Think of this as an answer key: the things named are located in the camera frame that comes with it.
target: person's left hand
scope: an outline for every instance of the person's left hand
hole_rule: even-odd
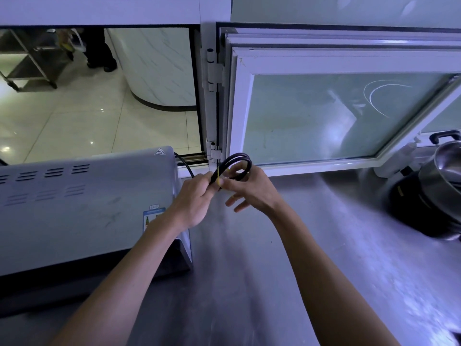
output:
[[[212,171],[198,174],[182,184],[181,191],[162,217],[175,223],[178,230],[197,226],[205,217],[210,201],[218,191],[217,184],[208,185]]]

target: stainless steel countertop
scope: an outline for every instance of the stainless steel countertop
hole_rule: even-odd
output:
[[[461,243],[389,216],[372,170],[273,178],[315,239],[404,346],[457,345]],[[191,229],[194,271],[153,284],[129,345],[318,345],[280,238],[220,192]],[[77,305],[0,320],[3,345],[41,345]]]

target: person's right hand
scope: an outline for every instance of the person's right hand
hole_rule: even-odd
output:
[[[269,211],[274,209],[283,200],[260,167],[253,165],[250,172],[241,181],[227,178],[235,176],[239,170],[245,170],[246,167],[246,161],[234,164],[230,169],[224,172],[223,179],[216,180],[216,183],[222,189],[235,192],[235,194],[227,200],[226,206],[230,207],[235,204],[237,200],[245,198],[243,202],[234,208],[235,212],[242,211],[251,205],[267,215]]]

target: plastic bottle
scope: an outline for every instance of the plastic bottle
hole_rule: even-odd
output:
[[[414,138],[414,142],[410,142],[403,146],[399,151],[395,152],[393,156],[389,158],[380,167],[375,167],[373,170],[378,177],[388,179],[392,175],[395,175],[401,169],[410,165],[413,161],[413,153],[418,147],[418,143],[421,142],[418,137]]]

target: hinge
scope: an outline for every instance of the hinge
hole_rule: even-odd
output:
[[[223,153],[220,151],[215,142],[206,141],[206,157],[210,161],[210,163],[216,163],[217,161],[221,161]]]
[[[217,63],[216,53],[213,49],[209,48],[206,51],[206,55],[202,51],[202,54],[206,58],[206,77],[207,77],[207,87],[209,92],[216,92],[218,90],[218,84],[223,83],[224,77],[224,66]]]

